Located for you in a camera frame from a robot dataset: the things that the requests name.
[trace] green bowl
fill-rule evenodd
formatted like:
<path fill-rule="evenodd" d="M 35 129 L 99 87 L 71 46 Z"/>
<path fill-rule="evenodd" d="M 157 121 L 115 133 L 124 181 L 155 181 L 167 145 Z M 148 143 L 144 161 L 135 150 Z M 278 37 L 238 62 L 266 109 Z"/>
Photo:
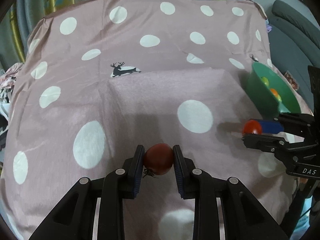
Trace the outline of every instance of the green bowl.
<path fill-rule="evenodd" d="M 269 80 L 269 86 L 262 82 L 262 77 Z M 271 88 L 277 90 L 282 102 L 276 99 Z M 273 119 L 279 113 L 301 113 L 299 103 L 288 85 L 269 67 L 259 62 L 252 64 L 245 92 L 264 119 Z"/>

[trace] silver rivet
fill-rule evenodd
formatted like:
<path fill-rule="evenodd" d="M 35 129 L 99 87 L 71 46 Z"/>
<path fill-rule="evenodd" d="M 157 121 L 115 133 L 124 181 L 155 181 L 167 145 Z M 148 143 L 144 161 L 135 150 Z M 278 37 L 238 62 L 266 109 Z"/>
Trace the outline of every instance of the silver rivet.
<path fill-rule="evenodd" d="M 86 177 L 83 177 L 83 178 L 81 178 L 81 179 L 79 180 L 80 184 L 87 184 L 88 181 L 89 181 L 89 179 L 86 178 Z"/>
<path fill-rule="evenodd" d="M 201 171 L 201 169 L 194 169 L 192 171 L 192 173 L 195 174 L 195 175 L 200 175 L 202 173 L 202 171 Z"/>
<path fill-rule="evenodd" d="M 238 184 L 238 182 L 239 182 L 239 180 L 237 178 L 235 178 L 235 177 L 230 178 L 229 181 L 232 184 Z"/>
<path fill-rule="evenodd" d="M 124 169 L 117 169 L 116 170 L 116 174 L 117 175 L 122 175 L 122 174 L 124 174 L 125 173 L 125 170 Z"/>

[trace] dark red tomato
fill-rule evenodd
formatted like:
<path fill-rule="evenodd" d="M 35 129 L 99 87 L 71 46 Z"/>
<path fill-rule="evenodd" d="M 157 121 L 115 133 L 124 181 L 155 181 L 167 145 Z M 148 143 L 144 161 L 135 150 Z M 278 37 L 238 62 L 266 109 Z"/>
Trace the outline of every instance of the dark red tomato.
<path fill-rule="evenodd" d="M 173 165 L 173 150 L 165 143 L 153 145 L 143 157 L 143 165 L 155 175 L 166 174 Z"/>
<path fill-rule="evenodd" d="M 249 120 L 245 123 L 242 134 L 254 133 L 254 134 L 262 134 L 261 124 L 256 120 Z"/>

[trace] pink polka dot fabric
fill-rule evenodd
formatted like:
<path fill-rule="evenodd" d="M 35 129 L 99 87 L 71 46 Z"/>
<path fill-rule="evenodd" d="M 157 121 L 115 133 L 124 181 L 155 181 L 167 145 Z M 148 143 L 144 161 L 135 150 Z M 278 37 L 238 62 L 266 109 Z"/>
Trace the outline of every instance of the pink polka dot fabric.
<path fill-rule="evenodd" d="M 260 117 L 241 88 L 252 55 L 273 67 L 252 1 L 91 0 L 42 19 L 16 81 L 0 179 L 20 238 L 79 178 L 161 142 L 212 176 L 238 177 L 280 222 L 294 179 L 241 141 L 243 123 Z M 172 170 L 146 177 L 124 202 L 126 239 L 186 239 L 193 209 Z"/>

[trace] tomato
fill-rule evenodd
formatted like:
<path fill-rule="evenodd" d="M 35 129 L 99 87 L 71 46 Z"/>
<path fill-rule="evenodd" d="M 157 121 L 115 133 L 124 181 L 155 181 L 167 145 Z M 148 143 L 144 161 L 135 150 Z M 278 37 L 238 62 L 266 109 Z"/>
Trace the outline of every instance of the tomato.
<path fill-rule="evenodd" d="M 144 157 L 143 165 L 155 175 L 164 175 L 172 167 L 173 150 L 165 143 L 159 143 L 149 148 Z"/>
<path fill-rule="evenodd" d="M 266 77 L 262 77 L 261 81 L 268 87 L 269 86 L 269 80 Z"/>
<path fill-rule="evenodd" d="M 274 88 L 270 88 L 270 91 L 273 93 L 273 95 L 276 97 L 276 99 L 279 101 L 279 102 L 282 102 L 282 98 L 281 96 L 279 95 L 278 91 L 275 90 Z"/>
<path fill-rule="evenodd" d="M 242 130 L 242 135 L 248 133 L 262 134 L 261 124 L 256 120 L 249 120 L 248 122 L 246 122 Z"/>

